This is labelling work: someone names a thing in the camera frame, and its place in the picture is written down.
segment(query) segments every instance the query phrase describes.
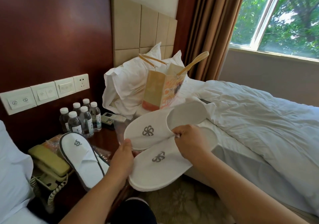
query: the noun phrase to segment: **patterned carpet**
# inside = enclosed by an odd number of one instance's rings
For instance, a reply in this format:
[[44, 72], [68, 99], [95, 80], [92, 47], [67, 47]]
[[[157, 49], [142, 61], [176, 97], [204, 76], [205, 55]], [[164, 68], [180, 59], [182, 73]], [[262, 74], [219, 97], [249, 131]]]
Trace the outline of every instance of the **patterned carpet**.
[[161, 190], [142, 192], [139, 197], [148, 202], [159, 223], [235, 223], [212, 188], [185, 175]]

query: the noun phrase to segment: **person's left hand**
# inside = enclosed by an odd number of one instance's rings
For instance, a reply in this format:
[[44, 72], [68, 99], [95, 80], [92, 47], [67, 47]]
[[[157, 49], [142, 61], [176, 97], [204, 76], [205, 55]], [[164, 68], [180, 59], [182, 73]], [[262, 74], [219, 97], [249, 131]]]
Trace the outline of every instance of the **person's left hand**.
[[133, 170], [133, 160], [131, 140], [125, 139], [116, 150], [107, 170], [107, 175], [112, 176], [112, 179], [117, 181], [121, 188], [124, 187], [127, 177]]

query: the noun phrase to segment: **window sill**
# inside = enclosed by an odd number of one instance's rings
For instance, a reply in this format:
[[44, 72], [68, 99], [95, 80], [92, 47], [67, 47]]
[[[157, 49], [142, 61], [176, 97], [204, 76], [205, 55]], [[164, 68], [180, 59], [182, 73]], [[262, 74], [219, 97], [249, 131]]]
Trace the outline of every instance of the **window sill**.
[[290, 56], [290, 55], [280, 54], [280, 53], [254, 51], [254, 50], [250, 50], [248, 47], [245, 48], [245, 46], [239, 46], [239, 45], [237, 46], [237, 45], [230, 44], [229, 50], [235, 51], [235, 52], [247, 52], [247, 53], [255, 54], [255, 55], [265, 55], [265, 56], [270, 56], [270, 57], [274, 57], [277, 59], [293, 60], [293, 61], [297, 61], [297, 62], [311, 63], [311, 64], [319, 65], [318, 59]]

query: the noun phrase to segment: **hand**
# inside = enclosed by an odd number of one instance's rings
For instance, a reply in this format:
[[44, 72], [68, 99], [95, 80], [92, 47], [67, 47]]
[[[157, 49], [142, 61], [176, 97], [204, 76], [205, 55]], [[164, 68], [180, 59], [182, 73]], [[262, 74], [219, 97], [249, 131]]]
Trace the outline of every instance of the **hand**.
[[124, 187], [127, 177], [133, 170], [133, 153], [130, 139], [125, 139], [124, 143], [116, 150], [110, 167], [107, 171], [108, 176], [112, 176], [112, 180]]
[[195, 165], [203, 155], [210, 153], [209, 143], [199, 127], [183, 125], [175, 127], [172, 132], [176, 135], [180, 135], [179, 138], [175, 138], [175, 143], [182, 156], [193, 165]]

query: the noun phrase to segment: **forearm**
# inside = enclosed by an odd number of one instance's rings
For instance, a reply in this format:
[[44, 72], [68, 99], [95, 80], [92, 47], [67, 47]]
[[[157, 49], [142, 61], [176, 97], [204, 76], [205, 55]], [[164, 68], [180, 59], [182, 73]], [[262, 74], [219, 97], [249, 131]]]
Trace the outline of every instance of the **forearm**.
[[209, 180], [237, 223], [306, 223], [212, 153], [193, 165]]
[[106, 174], [59, 222], [59, 224], [102, 224], [121, 190], [121, 183]]

